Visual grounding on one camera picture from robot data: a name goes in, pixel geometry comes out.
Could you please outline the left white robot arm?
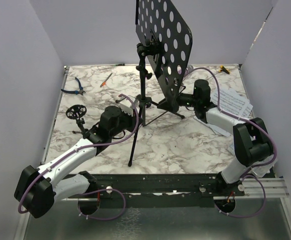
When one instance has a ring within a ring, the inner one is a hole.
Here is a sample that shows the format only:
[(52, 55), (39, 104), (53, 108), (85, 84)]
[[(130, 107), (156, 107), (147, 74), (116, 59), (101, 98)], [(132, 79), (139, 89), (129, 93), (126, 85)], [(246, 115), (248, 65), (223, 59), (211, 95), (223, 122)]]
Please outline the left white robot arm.
[(82, 171), (68, 178), (67, 175), (87, 160), (96, 157), (107, 147), (131, 138), (138, 130), (141, 119), (135, 105), (108, 106), (100, 121), (88, 130), (69, 150), (38, 167), (24, 168), (18, 180), (14, 198), (20, 214), (30, 213), (34, 218), (45, 215), (55, 202), (81, 195), (91, 197), (113, 188), (99, 188), (98, 181)]

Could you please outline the black perforated music stand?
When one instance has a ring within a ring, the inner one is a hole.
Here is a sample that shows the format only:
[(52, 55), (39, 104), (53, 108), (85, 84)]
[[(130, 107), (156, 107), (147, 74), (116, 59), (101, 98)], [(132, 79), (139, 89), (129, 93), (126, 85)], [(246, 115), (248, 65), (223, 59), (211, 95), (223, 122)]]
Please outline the black perforated music stand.
[(135, 7), (136, 52), (140, 78), (138, 116), (146, 126), (146, 109), (158, 103), (146, 95), (146, 81), (155, 78), (164, 84), (183, 83), (192, 45), (192, 32), (170, 0), (138, 0)]

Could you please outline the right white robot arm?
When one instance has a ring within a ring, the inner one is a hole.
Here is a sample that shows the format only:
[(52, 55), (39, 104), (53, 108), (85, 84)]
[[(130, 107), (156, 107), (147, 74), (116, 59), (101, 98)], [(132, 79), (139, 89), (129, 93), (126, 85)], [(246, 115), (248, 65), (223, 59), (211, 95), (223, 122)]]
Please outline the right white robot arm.
[(180, 107), (192, 107), (195, 117), (205, 124), (221, 128), (233, 136), (234, 159), (218, 175), (215, 190), (226, 196), (234, 186), (233, 183), (243, 179), (256, 169), (255, 177), (262, 177), (271, 168), (277, 156), (276, 146), (269, 136), (261, 118), (247, 119), (221, 109), (219, 103), (211, 100), (211, 88), (207, 80), (194, 82), (192, 93), (181, 93), (181, 84), (162, 84), (165, 97), (158, 108), (176, 113)]

